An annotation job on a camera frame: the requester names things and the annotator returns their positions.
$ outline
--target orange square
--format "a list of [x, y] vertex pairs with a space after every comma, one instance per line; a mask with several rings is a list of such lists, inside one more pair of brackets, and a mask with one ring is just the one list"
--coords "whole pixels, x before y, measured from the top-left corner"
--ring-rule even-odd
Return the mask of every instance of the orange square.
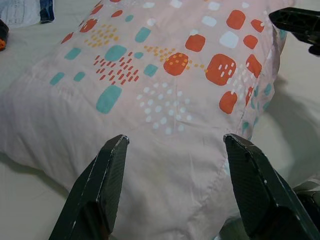
[[194, 52], [200, 52], [206, 43], [206, 38], [199, 34], [189, 36], [185, 43], [186, 49]]

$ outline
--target pillow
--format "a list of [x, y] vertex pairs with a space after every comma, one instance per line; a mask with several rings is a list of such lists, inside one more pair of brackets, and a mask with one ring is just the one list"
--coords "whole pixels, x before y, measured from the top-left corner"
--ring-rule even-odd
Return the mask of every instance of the pillow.
[[114, 236], [208, 240], [234, 206], [223, 136], [273, 94], [285, 0], [103, 0], [0, 97], [0, 151], [70, 190], [130, 138]]

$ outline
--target white bedsheet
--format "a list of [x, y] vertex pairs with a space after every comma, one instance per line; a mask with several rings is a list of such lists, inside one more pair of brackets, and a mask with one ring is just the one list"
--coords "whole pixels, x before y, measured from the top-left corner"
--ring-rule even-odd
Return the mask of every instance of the white bedsheet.
[[[10, 31], [7, 49], [0, 52], [0, 93], [50, 52], [96, 2], [55, 0], [54, 23]], [[320, 10], [319, 0], [298, 5]], [[274, 100], [252, 139], [293, 186], [320, 171], [319, 66], [320, 59], [308, 53], [308, 46], [289, 35]], [[44, 173], [0, 154], [0, 239], [48, 239], [66, 196]]]

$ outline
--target pillowcase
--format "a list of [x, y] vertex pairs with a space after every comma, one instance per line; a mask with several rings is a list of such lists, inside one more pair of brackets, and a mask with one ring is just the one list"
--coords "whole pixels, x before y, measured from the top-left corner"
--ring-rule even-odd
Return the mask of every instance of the pillowcase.
[[284, 0], [103, 0], [0, 97], [0, 151], [66, 187], [130, 138], [114, 236], [212, 239], [235, 204], [223, 136], [273, 94]]

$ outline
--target bed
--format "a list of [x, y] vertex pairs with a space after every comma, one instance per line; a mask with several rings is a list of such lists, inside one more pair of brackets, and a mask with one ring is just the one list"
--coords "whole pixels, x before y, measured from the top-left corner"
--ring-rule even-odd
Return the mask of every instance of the bed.
[[[0, 53], [0, 92], [25, 68], [49, 53], [96, 3], [55, 1], [54, 23], [10, 32], [7, 50]], [[316, 0], [299, 7], [320, 9]], [[252, 141], [292, 185], [320, 170], [320, 97], [317, 58], [308, 46], [288, 36], [282, 54], [276, 94], [258, 122]], [[46, 239], [67, 197], [67, 191], [43, 172], [20, 166], [0, 155], [0, 235], [3, 239]]]

